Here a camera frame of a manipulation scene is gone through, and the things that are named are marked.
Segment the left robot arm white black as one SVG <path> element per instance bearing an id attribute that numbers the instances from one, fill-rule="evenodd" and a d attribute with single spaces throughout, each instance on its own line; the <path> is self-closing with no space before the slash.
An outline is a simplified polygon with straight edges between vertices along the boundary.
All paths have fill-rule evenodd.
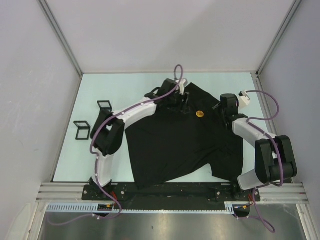
<path id="1" fill-rule="evenodd" d="M 112 165 L 115 153 L 123 143 L 127 128 L 138 121 L 156 113 L 160 106 L 170 106 L 184 110 L 189 94 L 185 88 L 188 80 L 166 79 L 162 86 L 144 95 L 142 100 L 125 109 L 113 112 L 101 108 L 98 118 L 91 131 L 90 153 L 95 155 L 93 172 L 93 194 L 100 200 L 110 196 L 112 182 Z"/>

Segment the orange round brooch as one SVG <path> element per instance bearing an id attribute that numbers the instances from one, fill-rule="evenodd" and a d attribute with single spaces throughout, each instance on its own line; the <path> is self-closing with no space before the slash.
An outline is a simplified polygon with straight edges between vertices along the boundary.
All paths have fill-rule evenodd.
<path id="1" fill-rule="evenodd" d="M 198 111 L 196 112 L 196 116 L 199 117 L 199 118 L 203 118 L 203 117 L 204 117 L 204 112 L 201 111 L 201 110 L 198 110 Z"/>

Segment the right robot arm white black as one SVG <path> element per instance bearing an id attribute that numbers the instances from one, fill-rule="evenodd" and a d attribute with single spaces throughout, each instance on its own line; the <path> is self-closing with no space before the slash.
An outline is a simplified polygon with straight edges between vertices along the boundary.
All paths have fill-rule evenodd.
<path id="1" fill-rule="evenodd" d="M 237 184 L 230 188 L 231 196 L 242 201 L 248 196 L 249 190 L 268 185 L 281 187 L 285 180 L 297 176 L 298 168 L 290 138 L 286 135 L 269 133 L 252 120 L 270 121 L 279 114 L 277 100 L 264 91 L 259 93 L 269 96 L 276 105 L 276 113 L 269 118 L 248 117 L 239 113 L 239 109 L 251 102 L 248 94 L 251 91 L 241 91 L 238 95 L 225 93 L 220 96 L 220 103 L 214 107 L 219 109 L 224 127 L 242 138 L 255 149 L 254 169 L 237 177 Z"/>

